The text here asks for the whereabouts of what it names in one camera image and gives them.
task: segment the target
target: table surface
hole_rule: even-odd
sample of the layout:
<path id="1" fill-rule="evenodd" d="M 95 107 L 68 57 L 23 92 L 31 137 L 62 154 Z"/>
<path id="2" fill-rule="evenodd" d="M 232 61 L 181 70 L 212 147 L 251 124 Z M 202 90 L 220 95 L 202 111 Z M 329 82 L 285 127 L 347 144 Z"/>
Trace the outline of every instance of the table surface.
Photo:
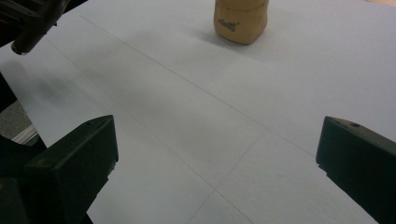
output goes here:
<path id="1" fill-rule="evenodd" d="M 396 140 L 396 7 L 272 1 L 264 33 L 217 36 L 214 0 L 91 0 L 0 70 L 50 146 L 115 116 L 100 223 L 375 223 L 315 162 L 325 116 Z"/>

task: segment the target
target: brown cup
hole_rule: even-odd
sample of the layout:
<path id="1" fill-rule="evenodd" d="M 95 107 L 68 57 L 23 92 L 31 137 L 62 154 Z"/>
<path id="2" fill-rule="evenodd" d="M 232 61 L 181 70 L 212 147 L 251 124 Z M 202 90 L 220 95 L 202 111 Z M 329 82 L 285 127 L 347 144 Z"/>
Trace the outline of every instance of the brown cup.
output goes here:
<path id="1" fill-rule="evenodd" d="M 216 0 L 214 25 L 221 37 L 251 44 L 267 25 L 269 0 Z"/>

